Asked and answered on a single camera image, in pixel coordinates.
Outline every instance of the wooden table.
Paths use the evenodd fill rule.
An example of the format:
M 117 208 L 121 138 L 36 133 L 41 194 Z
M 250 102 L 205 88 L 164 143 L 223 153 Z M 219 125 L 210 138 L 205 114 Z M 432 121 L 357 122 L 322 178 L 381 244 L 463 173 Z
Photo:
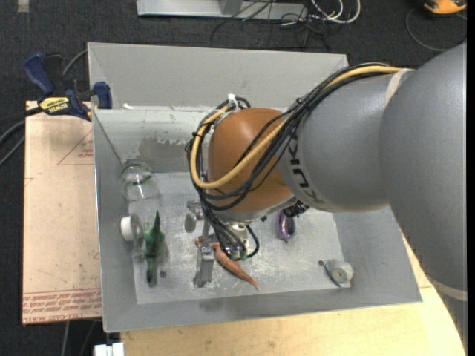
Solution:
M 45 116 L 30 118 L 27 123 L 24 287 L 36 289 L 35 294 L 47 302 L 41 304 L 41 299 L 33 302 L 33 299 L 28 298 L 28 291 L 24 291 L 24 310 L 29 310 L 24 314 L 24 319 L 32 318 L 24 321 L 25 324 L 64 320 L 64 305 L 69 308 L 68 312 L 73 313 L 66 319 L 100 316 L 100 303 L 96 298 L 100 296 L 99 261 L 94 225 L 94 166 L 89 157 L 89 125 L 74 118 Z M 71 138 L 71 133 L 75 133 L 77 139 Z M 45 160 L 51 165 L 39 167 L 38 163 L 33 164 L 45 163 Z M 60 180 L 65 185 L 55 191 L 45 188 L 45 184 L 33 190 L 44 176 L 49 179 L 50 186 Z M 63 200 L 71 200 L 71 197 L 74 197 L 74 203 L 78 203 L 79 199 L 80 211 L 62 210 L 58 205 Z M 56 214 L 38 208 L 40 202 L 48 202 L 48 207 L 56 207 Z M 82 219 L 78 220 L 77 215 L 81 215 Z M 51 233 L 38 237 L 39 226 L 49 228 Z M 48 257 L 37 257 L 38 252 L 45 254 L 44 249 L 49 250 Z M 409 253 L 423 303 L 124 332 L 121 338 L 125 343 L 125 354 L 464 355 L 459 335 L 443 302 L 424 276 L 410 249 Z M 92 304 L 82 302 L 75 305 L 72 302 L 75 291 L 89 295 L 94 291 L 92 296 L 76 297 L 78 302 L 90 300 Z M 52 303 L 51 297 L 55 294 L 57 297 Z M 69 294 L 70 297 L 65 300 L 61 294 Z M 44 314 L 48 307 L 60 307 L 60 310 Z M 35 309 L 44 310 L 36 316 L 41 320 L 34 320 L 32 311 Z

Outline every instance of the black cable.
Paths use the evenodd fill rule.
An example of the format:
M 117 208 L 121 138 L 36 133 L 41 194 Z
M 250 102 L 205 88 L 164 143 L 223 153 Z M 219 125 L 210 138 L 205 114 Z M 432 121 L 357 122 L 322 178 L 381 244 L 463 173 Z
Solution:
M 440 48 L 440 47 L 433 47 L 433 46 L 430 46 L 428 44 L 425 44 L 424 42 L 422 42 L 420 39 L 418 39 L 416 37 L 416 35 L 414 34 L 414 32 L 410 29 L 410 26 L 409 26 L 409 19 L 410 17 L 412 16 L 413 12 L 417 9 L 418 7 L 414 7 L 412 8 L 409 12 L 407 12 L 407 15 L 406 15 L 406 30 L 407 32 L 409 33 L 409 36 L 414 40 L 416 41 L 419 45 L 421 45 L 422 47 L 425 47 L 426 49 L 429 49 L 429 50 L 433 50 L 433 51 L 438 51 L 438 52 L 442 52 L 442 51 L 446 51 L 446 50 L 450 50 L 452 47 L 446 47 L 446 48 Z M 459 17 L 461 19 L 466 19 L 464 16 L 456 16 L 456 17 Z M 465 38 L 459 42 L 458 44 L 455 44 L 454 46 L 457 46 L 457 45 L 460 45 L 460 44 L 463 44 L 464 42 L 467 41 L 467 33 L 465 33 Z
M 66 344 L 68 343 L 69 325 L 70 325 L 70 321 L 68 320 L 65 326 L 65 336 L 62 339 L 61 356 L 66 355 Z
M 247 7 L 243 8 L 242 10 L 240 10 L 239 12 L 235 13 L 234 15 L 232 15 L 231 17 L 228 17 L 227 19 L 225 19 L 225 21 L 221 22 L 220 24 L 218 24 L 214 29 L 213 31 L 211 32 L 211 35 L 209 37 L 209 44 L 210 44 L 210 47 L 214 47 L 214 44 L 213 44 L 213 40 L 214 40 L 214 36 L 216 34 L 216 32 L 221 29 L 222 26 L 224 26 L 225 24 L 227 24 L 228 22 L 230 22 L 231 19 L 235 19 L 237 16 L 239 16 L 241 13 L 245 12 L 246 10 L 248 10 L 250 7 L 256 5 L 257 3 L 260 3 L 264 0 L 257 0 L 257 1 L 254 1 L 252 2 L 250 5 L 248 5 Z M 261 8 L 259 8 L 256 12 L 250 14 L 249 16 L 245 17 L 244 19 L 242 19 L 241 21 L 242 22 L 246 22 L 250 19 L 253 19 L 254 17 L 256 17 L 256 15 L 258 15 L 259 13 L 261 13 L 262 11 L 264 11 L 269 5 L 272 6 L 272 4 L 275 2 L 275 0 L 269 0 L 265 3 L 265 5 L 263 5 Z
M 252 239 L 254 239 L 254 243 L 255 243 L 255 248 L 254 248 L 254 251 L 249 254 L 247 256 L 247 258 L 252 258 L 254 257 L 258 252 L 259 252 L 259 248 L 261 247 L 261 244 L 259 243 L 259 239 L 258 237 L 255 235 L 254 231 L 252 230 L 251 226 L 250 225 L 246 225 L 246 228 L 247 228 L 247 231 L 251 234 L 252 236 Z
M 82 347 L 81 347 L 81 352 L 79 353 L 79 356 L 83 356 L 84 355 L 84 352 L 86 350 L 86 347 L 88 346 L 88 342 L 89 342 L 89 339 L 91 338 L 91 335 L 92 335 L 92 331 L 94 330 L 94 327 L 96 326 L 97 322 L 94 321 L 91 325 L 91 327 L 89 328 L 89 331 L 88 331 L 88 334 L 86 335 L 85 339 L 84 339 L 84 343 L 82 344 Z
M 15 131 L 18 129 L 24 127 L 24 121 L 17 122 L 15 125 L 12 125 L 10 128 L 8 128 L 5 133 L 3 133 L 0 136 L 0 147 L 1 145 L 7 140 L 8 137 L 12 135 Z M 7 153 L 7 155 L 0 160 L 0 167 L 8 161 L 8 159 L 16 152 L 16 150 L 23 144 L 24 142 L 24 136 L 13 146 L 13 148 L 10 149 L 10 151 Z

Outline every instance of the brown cardboard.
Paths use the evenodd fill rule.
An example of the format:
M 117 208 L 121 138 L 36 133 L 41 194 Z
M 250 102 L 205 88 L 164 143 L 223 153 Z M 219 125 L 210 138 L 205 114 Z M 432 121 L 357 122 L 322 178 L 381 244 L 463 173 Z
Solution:
M 100 317 L 92 124 L 27 118 L 23 324 Z

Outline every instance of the metal bracket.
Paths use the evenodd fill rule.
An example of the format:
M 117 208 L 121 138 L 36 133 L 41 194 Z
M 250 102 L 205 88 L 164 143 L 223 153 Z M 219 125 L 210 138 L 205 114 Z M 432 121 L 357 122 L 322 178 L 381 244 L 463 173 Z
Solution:
M 212 281 L 214 255 L 212 248 L 209 246 L 209 227 L 209 221 L 205 219 L 203 241 L 198 246 L 196 275 L 193 280 L 198 288 L 202 288 L 207 282 Z

